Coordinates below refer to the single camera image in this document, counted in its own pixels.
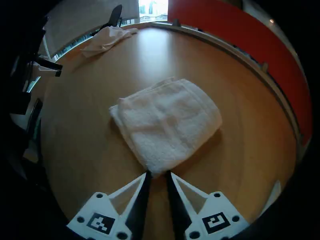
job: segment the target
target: red wall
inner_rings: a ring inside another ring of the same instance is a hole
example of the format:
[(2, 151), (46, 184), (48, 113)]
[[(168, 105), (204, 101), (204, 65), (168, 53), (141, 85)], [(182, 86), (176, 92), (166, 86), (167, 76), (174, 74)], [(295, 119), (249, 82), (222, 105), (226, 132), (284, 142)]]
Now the red wall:
[(298, 64), (286, 46), (261, 22), (219, 0), (169, 0), (168, 20), (198, 27), (249, 53), (287, 96), (297, 117), (305, 144), (312, 135), (311, 99)]

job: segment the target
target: round table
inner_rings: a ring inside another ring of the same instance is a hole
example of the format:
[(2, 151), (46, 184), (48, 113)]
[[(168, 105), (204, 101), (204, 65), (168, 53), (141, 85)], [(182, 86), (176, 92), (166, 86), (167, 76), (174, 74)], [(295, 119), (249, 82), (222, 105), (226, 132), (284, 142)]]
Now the round table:
[[(72, 219), (94, 192), (110, 194), (144, 169), (111, 119), (109, 107), (165, 78), (195, 83), (220, 109), (222, 127), (172, 171), (211, 193), (221, 191), (250, 223), (276, 180), (296, 163), (296, 140), (274, 95), (222, 50), (185, 34), (141, 29), (110, 51), (86, 59), (79, 46), (59, 61), (42, 112), (42, 153), (49, 182)], [(173, 239), (166, 181), (151, 183), (144, 239)]]

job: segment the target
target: white towel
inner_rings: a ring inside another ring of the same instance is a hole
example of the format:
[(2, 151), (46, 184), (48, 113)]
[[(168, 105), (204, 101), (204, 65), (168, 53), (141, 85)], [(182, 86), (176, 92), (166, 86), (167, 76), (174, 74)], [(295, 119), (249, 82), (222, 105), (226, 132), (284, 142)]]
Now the white towel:
[(169, 78), (120, 98), (110, 113), (153, 176), (188, 159), (222, 124), (214, 102), (186, 79)]
[(121, 39), (129, 38), (137, 33), (137, 28), (123, 30), (118, 27), (105, 27), (101, 29), (92, 39), (88, 46), (81, 49), (83, 55), (87, 58), (108, 51)]

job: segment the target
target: black chair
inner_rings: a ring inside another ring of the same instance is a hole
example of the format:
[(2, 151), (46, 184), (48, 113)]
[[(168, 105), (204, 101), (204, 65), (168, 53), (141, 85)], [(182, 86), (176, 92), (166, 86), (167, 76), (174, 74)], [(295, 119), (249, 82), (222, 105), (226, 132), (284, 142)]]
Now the black chair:
[(106, 24), (104, 24), (97, 32), (93, 32), (91, 36), (96, 35), (101, 29), (105, 27), (111, 27), (111, 26), (116, 27), (120, 19), (121, 12), (122, 12), (122, 5), (120, 4), (112, 10), (109, 21)]

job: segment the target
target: window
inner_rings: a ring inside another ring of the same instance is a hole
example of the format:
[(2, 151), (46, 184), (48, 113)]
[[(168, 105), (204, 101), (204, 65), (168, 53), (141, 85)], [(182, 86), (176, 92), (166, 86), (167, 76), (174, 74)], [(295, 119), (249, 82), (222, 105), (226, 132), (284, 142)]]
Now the window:
[(144, 5), (139, 7), (139, 13), (146, 13), (146, 7)]

